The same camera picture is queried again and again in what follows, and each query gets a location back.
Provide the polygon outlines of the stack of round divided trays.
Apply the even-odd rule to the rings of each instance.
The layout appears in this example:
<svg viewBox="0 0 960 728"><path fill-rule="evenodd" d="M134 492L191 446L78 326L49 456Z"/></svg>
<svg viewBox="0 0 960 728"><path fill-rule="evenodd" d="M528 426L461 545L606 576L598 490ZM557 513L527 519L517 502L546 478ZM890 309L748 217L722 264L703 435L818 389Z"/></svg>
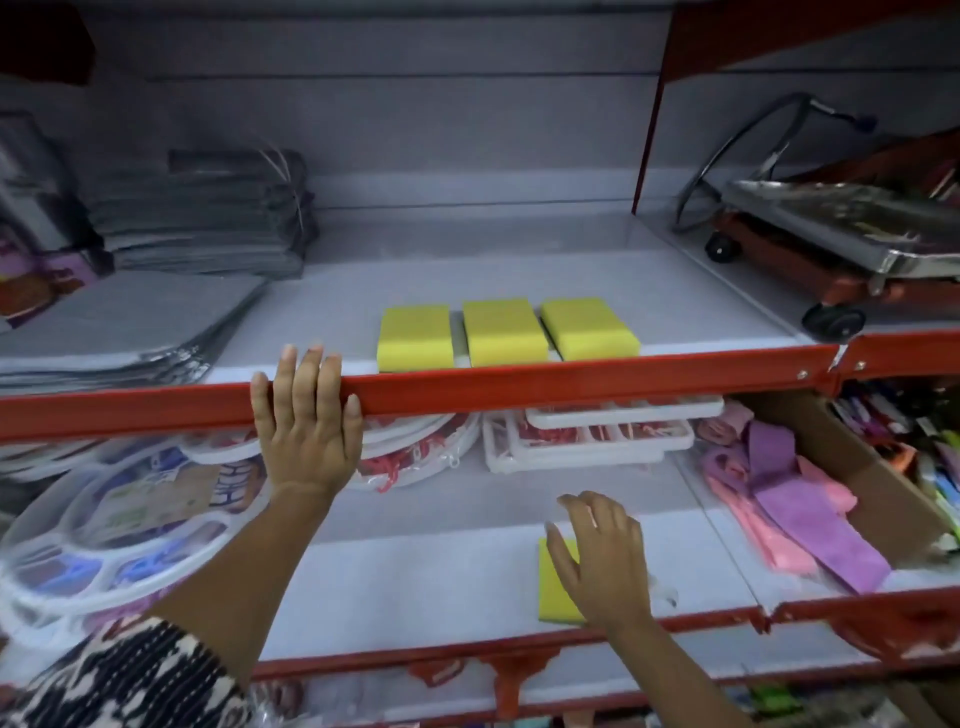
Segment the stack of round divided trays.
<svg viewBox="0 0 960 728"><path fill-rule="evenodd" d="M67 650L144 611L268 504L255 431L47 446L54 476L0 540L0 635Z"/></svg>

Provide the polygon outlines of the pile of colourful small items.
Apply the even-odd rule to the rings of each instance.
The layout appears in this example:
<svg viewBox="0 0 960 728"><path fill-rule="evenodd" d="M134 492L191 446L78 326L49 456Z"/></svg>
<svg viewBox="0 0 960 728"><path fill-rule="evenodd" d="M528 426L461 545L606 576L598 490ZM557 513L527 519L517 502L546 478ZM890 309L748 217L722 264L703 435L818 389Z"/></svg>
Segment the pile of colourful small items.
<svg viewBox="0 0 960 728"><path fill-rule="evenodd" d="M960 375L849 380L827 409L935 506L934 548L959 556Z"/></svg>

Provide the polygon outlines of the stack of flat grey packets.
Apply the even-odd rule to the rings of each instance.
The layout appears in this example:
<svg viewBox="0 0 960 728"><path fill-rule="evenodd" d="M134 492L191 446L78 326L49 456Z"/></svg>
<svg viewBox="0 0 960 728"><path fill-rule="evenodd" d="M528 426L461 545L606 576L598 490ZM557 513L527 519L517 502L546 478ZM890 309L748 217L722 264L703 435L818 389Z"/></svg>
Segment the stack of flat grey packets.
<svg viewBox="0 0 960 728"><path fill-rule="evenodd" d="M114 273L0 333L0 398L199 383L268 285L253 274Z"/></svg>

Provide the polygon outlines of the black white patterned sleeve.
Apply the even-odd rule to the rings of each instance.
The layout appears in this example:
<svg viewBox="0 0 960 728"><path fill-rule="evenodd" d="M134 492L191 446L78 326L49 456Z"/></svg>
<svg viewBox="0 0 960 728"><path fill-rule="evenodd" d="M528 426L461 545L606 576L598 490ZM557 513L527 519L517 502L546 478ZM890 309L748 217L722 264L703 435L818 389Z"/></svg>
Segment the black white patterned sleeve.
<svg viewBox="0 0 960 728"><path fill-rule="evenodd" d="M100 628L20 689L0 728L249 728L254 709L197 637L155 616Z"/></svg>

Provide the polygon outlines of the white rectangular divided tray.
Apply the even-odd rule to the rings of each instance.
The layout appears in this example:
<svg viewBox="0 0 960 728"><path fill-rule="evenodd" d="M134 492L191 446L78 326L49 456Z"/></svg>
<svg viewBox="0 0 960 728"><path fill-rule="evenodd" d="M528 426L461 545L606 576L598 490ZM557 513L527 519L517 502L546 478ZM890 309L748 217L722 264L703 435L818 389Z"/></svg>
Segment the white rectangular divided tray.
<svg viewBox="0 0 960 728"><path fill-rule="evenodd" d="M526 422L539 430L689 421L720 415L725 407L721 395L706 394L675 398L622 399L593 405L532 407L524 410Z"/></svg>
<svg viewBox="0 0 960 728"><path fill-rule="evenodd" d="M687 420L543 429L516 411L482 418L484 456L497 475L593 467L647 466L694 445Z"/></svg>

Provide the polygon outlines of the person's left hand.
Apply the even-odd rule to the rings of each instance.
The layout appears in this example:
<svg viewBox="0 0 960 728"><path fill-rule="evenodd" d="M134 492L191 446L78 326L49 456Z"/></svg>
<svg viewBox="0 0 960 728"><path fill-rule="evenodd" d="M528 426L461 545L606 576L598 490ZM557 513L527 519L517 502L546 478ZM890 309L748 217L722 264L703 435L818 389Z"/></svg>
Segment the person's left hand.
<svg viewBox="0 0 960 728"><path fill-rule="evenodd" d="M292 345L282 349L270 379L277 433L269 453L261 455L276 497L296 494L328 507L356 472L361 454L344 454L342 357L325 349L318 380L318 424L295 431L295 372L306 351L300 353Z"/></svg>

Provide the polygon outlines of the brown cardboard box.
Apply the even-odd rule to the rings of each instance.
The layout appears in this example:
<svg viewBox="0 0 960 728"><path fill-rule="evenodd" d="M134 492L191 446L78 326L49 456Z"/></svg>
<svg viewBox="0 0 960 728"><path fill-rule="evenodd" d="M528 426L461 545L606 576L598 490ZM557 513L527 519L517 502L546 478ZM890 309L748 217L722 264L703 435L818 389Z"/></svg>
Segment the brown cardboard box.
<svg viewBox="0 0 960 728"><path fill-rule="evenodd" d="M782 391L736 394L758 420L793 431L799 455L858 500L850 524L894 569L919 568L948 533L946 517L905 476L878 455L829 408L820 394Z"/></svg>

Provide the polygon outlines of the small pink folded cloth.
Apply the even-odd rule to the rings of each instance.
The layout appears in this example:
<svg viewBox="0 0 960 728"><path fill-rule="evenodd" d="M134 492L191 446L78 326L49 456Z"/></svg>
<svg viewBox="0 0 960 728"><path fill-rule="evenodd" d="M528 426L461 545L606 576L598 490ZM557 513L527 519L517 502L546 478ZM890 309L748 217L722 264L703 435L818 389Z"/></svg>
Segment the small pink folded cloth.
<svg viewBox="0 0 960 728"><path fill-rule="evenodd" d="M728 447L741 440L754 418L751 408L737 399L728 398L724 400L719 415L697 420L695 433L705 443Z"/></svg>

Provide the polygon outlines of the yellow sponge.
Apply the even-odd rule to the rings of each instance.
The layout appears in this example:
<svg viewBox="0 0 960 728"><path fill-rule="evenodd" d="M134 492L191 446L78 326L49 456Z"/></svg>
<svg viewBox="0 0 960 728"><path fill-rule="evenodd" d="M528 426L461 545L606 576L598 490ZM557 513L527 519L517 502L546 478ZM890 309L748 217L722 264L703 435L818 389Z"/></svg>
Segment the yellow sponge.
<svg viewBox="0 0 960 728"><path fill-rule="evenodd" d="M381 317L376 363L380 374L455 368L450 307L414 304L387 308Z"/></svg>
<svg viewBox="0 0 960 728"><path fill-rule="evenodd" d="M637 358L639 338L600 297L554 298L540 319L564 362Z"/></svg>
<svg viewBox="0 0 960 728"><path fill-rule="evenodd" d="M537 552L537 619L550 625L586 623L558 576L546 538L540 539Z"/></svg>
<svg viewBox="0 0 960 728"><path fill-rule="evenodd" d="M468 300L463 327L472 368L546 363L545 331L525 297Z"/></svg>

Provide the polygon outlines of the purple cloth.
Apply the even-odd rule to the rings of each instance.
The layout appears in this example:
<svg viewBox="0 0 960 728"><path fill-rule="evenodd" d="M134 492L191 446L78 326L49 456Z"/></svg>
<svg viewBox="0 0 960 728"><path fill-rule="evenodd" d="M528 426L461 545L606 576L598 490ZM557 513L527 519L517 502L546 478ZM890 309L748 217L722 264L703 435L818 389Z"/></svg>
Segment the purple cloth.
<svg viewBox="0 0 960 728"><path fill-rule="evenodd" d="M755 419L744 447L747 493L767 519L852 592L877 591L890 564L837 511L823 484L802 471L793 431Z"/></svg>

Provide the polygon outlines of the person's right forearm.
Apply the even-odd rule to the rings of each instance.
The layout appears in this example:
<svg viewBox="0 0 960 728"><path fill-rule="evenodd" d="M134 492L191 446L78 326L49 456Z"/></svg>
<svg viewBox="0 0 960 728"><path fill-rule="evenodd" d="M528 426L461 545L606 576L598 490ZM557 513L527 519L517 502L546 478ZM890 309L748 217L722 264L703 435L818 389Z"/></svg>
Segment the person's right forearm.
<svg viewBox="0 0 960 728"><path fill-rule="evenodd" d="M754 728L749 716L651 616L603 625L663 728Z"/></svg>

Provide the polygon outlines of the person's right hand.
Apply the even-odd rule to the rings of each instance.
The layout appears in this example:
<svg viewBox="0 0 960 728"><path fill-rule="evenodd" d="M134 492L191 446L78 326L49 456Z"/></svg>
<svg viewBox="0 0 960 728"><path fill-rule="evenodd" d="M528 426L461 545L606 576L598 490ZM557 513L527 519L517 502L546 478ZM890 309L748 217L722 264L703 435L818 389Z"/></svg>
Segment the person's right hand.
<svg viewBox="0 0 960 728"><path fill-rule="evenodd" d="M596 491L563 494L578 553L582 591L576 604L593 629L617 619L651 617L649 577L640 523L618 501Z"/></svg>

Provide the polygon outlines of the stack of grey folded packets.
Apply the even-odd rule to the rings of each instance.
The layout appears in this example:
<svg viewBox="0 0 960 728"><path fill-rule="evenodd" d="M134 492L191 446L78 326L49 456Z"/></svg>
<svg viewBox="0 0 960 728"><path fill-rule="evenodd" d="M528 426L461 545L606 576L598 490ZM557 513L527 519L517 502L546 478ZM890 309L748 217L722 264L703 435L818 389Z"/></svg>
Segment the stack of grey folded packets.
<svg viewBox="0 0 960 728"><path fill-rule="evenodd" d="M118 270L300 278L318 237L299 151L172 150L81 182L79 198Z"/></svg>

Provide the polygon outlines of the red metal shelf rack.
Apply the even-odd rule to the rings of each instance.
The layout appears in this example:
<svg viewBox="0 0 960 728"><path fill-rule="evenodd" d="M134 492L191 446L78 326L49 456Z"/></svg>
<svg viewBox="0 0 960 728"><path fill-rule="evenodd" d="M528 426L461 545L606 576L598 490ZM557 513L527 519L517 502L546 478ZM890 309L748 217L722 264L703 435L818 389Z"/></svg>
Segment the red metal shelf rack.
<svg viewBox="0 0 960 728"><path fill-rule="evenodd" d="M960 0L0 0L0 111L65 151L79 200L88 177L172 150L287 149L318 224L301 277L266 278L202 381L0 397L0 534L54 479L10 476L47 447L251 431L249 379L287 344L340 354L367 418L829 403L848 381L960 376L960 309L870 304L858 335L824 342L801 324L811 294L710 261L707 227L672 231L712 152L793 92L879 135L813 115L775 179L960 125ZM638 357L560 358L542 303L594 297ZM464 302L510 298L549 360L473 368ZM449 306L455 368L380 373L382 314L414 305ZM570 531L554 499L583 489L642 523L654 615L722 684L960 677L960 555L935 542L863 594L821 564L774 571L707 484L718 444L697 421L689 450L647 466L496 474L481 429L459 467L347 490L255 668L264 698L322 728L642 704L596 629L538 620L541 523Z"/></svg>

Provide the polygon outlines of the red steel folding hand trolley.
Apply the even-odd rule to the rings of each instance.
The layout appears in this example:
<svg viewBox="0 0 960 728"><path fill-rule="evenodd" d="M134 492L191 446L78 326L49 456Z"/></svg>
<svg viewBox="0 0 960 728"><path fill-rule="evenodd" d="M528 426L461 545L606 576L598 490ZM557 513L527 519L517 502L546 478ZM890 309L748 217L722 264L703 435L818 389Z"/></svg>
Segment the red steel folding hand trolley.
<svg viewBox="0 0 960 728"><path fill-rule="evenodd" d="M782 136L749 176L707 176L768 117L792 109ZM875 116L852 114L805 92L762 106L681 188L672 232L708 228L705 256L750 261L815 303L801 326L844 343L867 324L867 306L960 310L960 125L923 136L884 134L871 153L776 179L777 165L811 116L876 137Z"/></svg>

